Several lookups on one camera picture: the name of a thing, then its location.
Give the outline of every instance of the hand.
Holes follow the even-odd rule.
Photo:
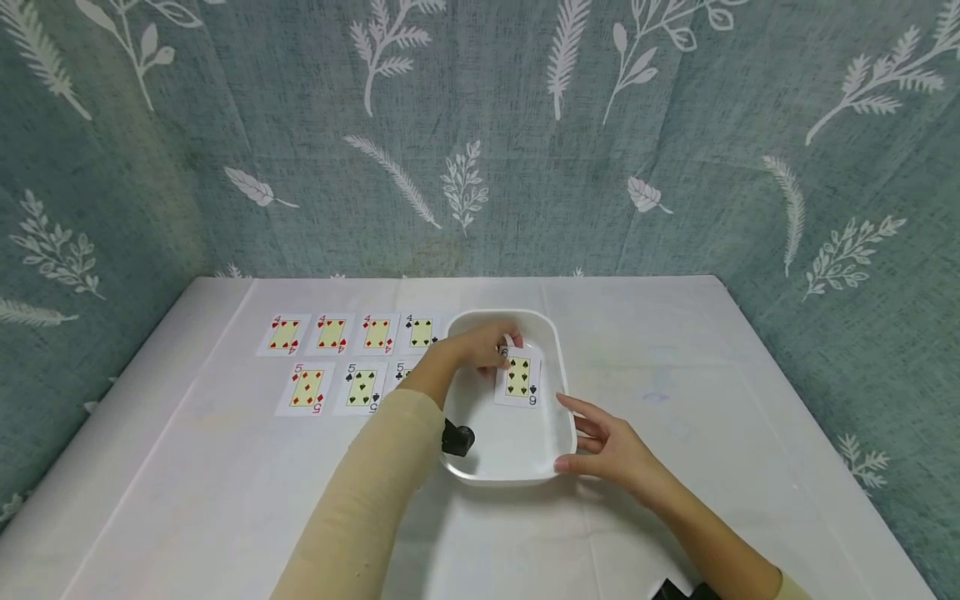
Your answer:
[[[508,335],[517,348],[523,347],[523,336],[512,320],[492,321],[478,325],[442,342],[455,353],[463,365],[472,365],[481,372],[506,369],[507,359],[500,354],[504,336]]]
[[[588,454],[565,454],[554,463],[558,473],[593,475],[610,481],[645,507],[667,506],[685,488],[661,463],[634,428],[623,419],[575,397],[557,394],[566,408],[583,415],[573,418],[577,448]]]

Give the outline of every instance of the forearm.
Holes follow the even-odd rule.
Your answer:
[[[440,454],[443,430],[430,398],[387,395],[330,478],[272,600],[379,598],[396,528]]]
[[[780,571],[683,484],[676,481],[676,486],[674,499],[653,510],[707,585],[725,600],[774,600],[780,591]]]
[[[433,398],[443,410],[450,382],[463,361],[463,353],[456,345],[441,340],[430,347],[417,366],[396,387],[399,390],[422,392]]]

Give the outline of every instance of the table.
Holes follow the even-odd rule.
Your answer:
[[[304,357],[256,357],[264,321],[471,308],[552,319],[570,392],[629,420],[813,597],[933,598],[712,276],[199,278],[0,538],[0,598],[269,597],[365,418],[275,417]],[[667,577],[698,582],[665,528],[601,482],[476,489],[438,465],[383,597],[636,600]]]

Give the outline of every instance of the playing card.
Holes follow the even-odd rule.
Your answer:
[[[504,347],[510,363],[496,373],[493,401],[504,406],[536,408],[540,404],[540,353],[530,347]]]
[[[366,315],[357,327],[354,352],[361,356],[389,356],[396,346],[398,314]]]
[[[387,363],[350,363],[341,376],[336,415],[371,415],[383,396]]]
[[[290,356],[300,347],[310,315],[279,314],[267,326],[257,356]]]
[[[306,345],[308,356],[336,356],[347,351],[354,315],[323,313],[313,321],[310,342]]]
[[[423,354],[443,335],[441,318],[435,313],[405,313],[400,318],[396,347],[401,354]]]
[[[334,363],[297,363],[276,407],[278,417],[316,417],[329,400]]]
[[[396,386],[400,385],[400,382],[407,378],[407,375],[410,374],[410,371],[414,369],[419,361],[420,357],[414,356],[413,358],[401,358],[391,363],[390,370],[387,371],[387,381],[383,386],[383,395],[385,396],[395,390]]]

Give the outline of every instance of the black object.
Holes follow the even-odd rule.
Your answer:
[[[473,430],[466,425],[457,427],[445,419],[444,436],[441,438],[440,450],[444,454],[453,454],[454,456],[467,456],[470,447],[476,442],[476,436]]]
[[[693,590],[689,598],[673,585],[669,579],[663,580],[663,586],[650,600],[720,600],[720,596],[710,589],[707,584],[700,584]]]

